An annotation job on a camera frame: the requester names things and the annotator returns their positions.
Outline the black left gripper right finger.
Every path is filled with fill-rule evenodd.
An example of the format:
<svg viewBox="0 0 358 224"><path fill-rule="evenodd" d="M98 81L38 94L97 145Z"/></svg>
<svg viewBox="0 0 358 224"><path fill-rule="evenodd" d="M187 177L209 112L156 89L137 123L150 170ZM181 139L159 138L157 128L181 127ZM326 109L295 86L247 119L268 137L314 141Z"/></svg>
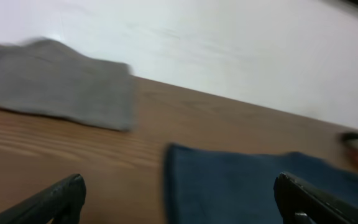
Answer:
<svg viewBox="0 0 358 224"><path fill-rule="evenodd" d="M280 173L273 189L284 224L358 224L358 208L291 173Z"/></svg>

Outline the dark blue denim shorts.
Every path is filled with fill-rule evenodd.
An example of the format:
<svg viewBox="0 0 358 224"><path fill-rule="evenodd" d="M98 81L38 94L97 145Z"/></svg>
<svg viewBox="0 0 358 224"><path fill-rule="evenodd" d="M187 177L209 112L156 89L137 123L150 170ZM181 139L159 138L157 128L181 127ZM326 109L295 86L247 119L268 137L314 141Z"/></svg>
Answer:
<svg viewBox="0 0 358 224"><path fill-rule="evenodd" d="M273 185L289 172L358 208L358 175L300 152L204 151L172 144L164 158L169 223L281 223Z"/></svg>

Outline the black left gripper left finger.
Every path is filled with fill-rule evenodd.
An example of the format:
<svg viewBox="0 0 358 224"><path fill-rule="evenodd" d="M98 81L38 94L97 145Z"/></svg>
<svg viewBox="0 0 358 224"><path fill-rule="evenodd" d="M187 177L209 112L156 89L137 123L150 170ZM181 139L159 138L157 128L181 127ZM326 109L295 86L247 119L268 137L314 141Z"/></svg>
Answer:
<svg viewBox="0 0 358 224"><path fill-rule="evenodd" d="M86 198L80 174L72 174L0 213L0 224L78 224Z"/></svg>

